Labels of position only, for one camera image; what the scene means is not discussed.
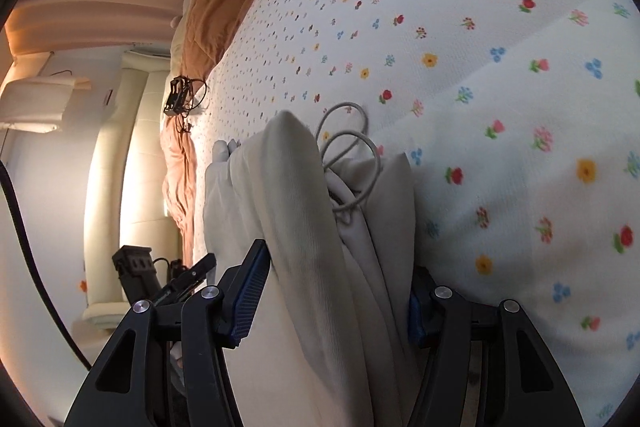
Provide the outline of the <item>brown orange quilt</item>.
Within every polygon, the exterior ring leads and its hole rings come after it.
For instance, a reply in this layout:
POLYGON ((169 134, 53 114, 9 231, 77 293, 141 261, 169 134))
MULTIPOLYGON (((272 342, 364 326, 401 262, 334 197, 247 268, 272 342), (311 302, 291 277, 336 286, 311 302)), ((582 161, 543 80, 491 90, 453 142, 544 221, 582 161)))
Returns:
MULTIPOLYGON (((224 57, 254 0, 184 0, 171 43, 170 79, 205 80, 224 57)), ((167 173, 164 202, 181 236, 181 257, 193 263, 196 167, 198 160, 186 117, 165 116, 160 148, 167 173)))

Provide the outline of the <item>white wall shelf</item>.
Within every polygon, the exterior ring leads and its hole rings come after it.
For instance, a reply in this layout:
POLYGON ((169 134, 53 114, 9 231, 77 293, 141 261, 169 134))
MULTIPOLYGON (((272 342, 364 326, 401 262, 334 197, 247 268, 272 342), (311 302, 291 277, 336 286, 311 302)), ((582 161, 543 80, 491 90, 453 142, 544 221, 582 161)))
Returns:
POLYGON ((90 89, 91 81, 86 77, 54 75, 11 81, 1 92, 1 129, 56 131, 72 95, 90 89))

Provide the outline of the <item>floral white bed sheet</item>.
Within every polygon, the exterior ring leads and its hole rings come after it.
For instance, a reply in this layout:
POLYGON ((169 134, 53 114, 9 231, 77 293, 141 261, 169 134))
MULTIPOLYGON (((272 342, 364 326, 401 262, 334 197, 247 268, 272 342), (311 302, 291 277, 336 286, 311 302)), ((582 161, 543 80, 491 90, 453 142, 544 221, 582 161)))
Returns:
POLYGON ((613 417, 639 374, 634 0, 255 0, 207 82, 202 139, 360 104, 435 279, 521 301, 584 422, 613 417))

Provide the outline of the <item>beige jacket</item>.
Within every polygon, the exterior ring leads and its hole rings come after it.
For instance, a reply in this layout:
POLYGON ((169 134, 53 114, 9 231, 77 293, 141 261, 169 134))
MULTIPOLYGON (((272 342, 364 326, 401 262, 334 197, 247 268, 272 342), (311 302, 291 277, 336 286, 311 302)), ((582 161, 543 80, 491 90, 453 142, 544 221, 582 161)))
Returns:
POLYGON ((247 426, 402 426, 420 385, 407 314, 416 208, 405 155, 322 165, 283 112, 216 141, 203 233, 220 269, 256 239, 271 268, 250 335, 227 355, 247 426))

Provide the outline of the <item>cream padded headboard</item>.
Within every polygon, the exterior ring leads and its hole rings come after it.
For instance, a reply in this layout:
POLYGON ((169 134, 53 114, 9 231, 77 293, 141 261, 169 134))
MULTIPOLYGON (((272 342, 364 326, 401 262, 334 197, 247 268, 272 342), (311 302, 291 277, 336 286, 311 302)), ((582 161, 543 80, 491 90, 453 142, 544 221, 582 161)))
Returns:
POLYGON ((160 147, 167 57, 126 51, 119 86, 96 138, 84 217, 87 309, 82 319, 114 329, 129 309, 112 261, 124 245, 153 258, 182 257, 181 234, 166 209, 166 160, 160 147))

